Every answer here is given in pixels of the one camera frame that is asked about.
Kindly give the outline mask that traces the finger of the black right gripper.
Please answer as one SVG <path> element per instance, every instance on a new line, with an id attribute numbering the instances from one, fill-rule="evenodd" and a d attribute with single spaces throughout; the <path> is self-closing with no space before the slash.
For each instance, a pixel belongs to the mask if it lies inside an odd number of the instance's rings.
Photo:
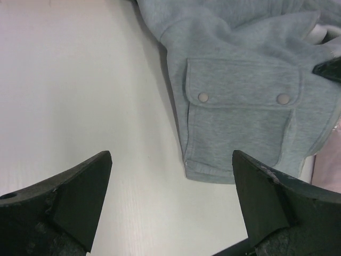
<path id="1" fill-rule="evenodd" d="M 327 80 L 341 83 L 341 57 L 334 58 L 316 65 L 312 73 Z"/>

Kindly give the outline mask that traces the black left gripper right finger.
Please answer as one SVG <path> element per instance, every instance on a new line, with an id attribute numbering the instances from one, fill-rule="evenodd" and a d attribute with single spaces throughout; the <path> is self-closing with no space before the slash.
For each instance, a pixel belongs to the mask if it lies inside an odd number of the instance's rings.
<path id="1" fill-rule="evenodd" d="M 340 194 L 270 168 L 242 151 L 233 174 L 256 255 L 340 255 Z"/>

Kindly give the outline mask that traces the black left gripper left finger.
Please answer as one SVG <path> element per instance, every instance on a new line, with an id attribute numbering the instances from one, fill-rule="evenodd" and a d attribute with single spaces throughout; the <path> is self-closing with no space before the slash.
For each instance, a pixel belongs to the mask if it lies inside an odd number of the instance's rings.
<path id="1" fill-rule="evenodd" d="M 1 196 L 1 255 L 91 252 L 112 167 L 109 151 Z"/>

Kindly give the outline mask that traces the grey zip jacket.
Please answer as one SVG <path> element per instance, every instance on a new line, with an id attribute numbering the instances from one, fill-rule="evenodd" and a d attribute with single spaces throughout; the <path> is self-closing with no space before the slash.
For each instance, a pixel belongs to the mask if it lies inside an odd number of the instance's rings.
<path id="1" fill-rule="evenodd" d="M 340 46 L 334 1 L 138 1 L 167 50 L 185 175 L 233 184 L 232 153 L 299 177 L 340 118 L 340 84 L 313 74 Z"/>

